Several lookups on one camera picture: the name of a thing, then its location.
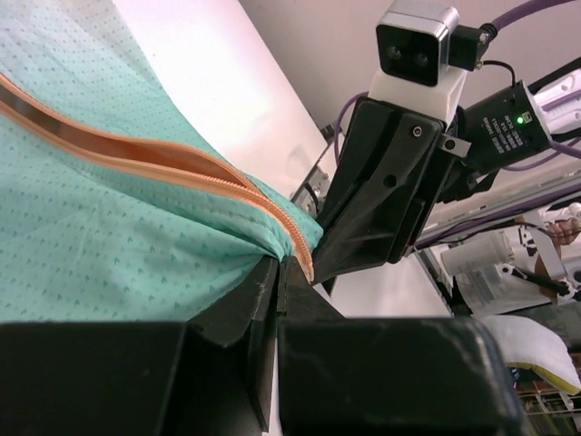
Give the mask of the orange and teal zip jacket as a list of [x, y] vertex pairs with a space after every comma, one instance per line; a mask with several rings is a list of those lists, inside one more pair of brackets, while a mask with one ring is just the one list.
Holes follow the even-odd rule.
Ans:
[[322, 229], [185, 119], [110, 1], [1, 4], [1, 319], [187, 320]]

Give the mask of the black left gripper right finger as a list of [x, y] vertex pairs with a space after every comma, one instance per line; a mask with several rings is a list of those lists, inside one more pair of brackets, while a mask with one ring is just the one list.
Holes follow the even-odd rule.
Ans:
[[278, 398], [286, 435], [521, 435], [525, 414], [489, 330], [460, 317], [342, 316], [281, 264]]

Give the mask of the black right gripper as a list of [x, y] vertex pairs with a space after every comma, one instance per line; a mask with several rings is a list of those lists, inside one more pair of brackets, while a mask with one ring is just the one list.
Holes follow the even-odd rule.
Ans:
[[458, 108], [443, 130], [440, 121], [394, 104], [356, 102], [317, 217], [324, 235], [313, 254], [314, 283], [397, 263], [435, 204], [468, 198], [478, 177], [502, 166], [474, 108]]

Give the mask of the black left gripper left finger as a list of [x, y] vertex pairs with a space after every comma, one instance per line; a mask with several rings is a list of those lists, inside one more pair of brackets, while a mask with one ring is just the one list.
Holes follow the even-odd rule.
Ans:
[[278, 264], [186, 322], [5, 322], [4, 435], [259, 435]]

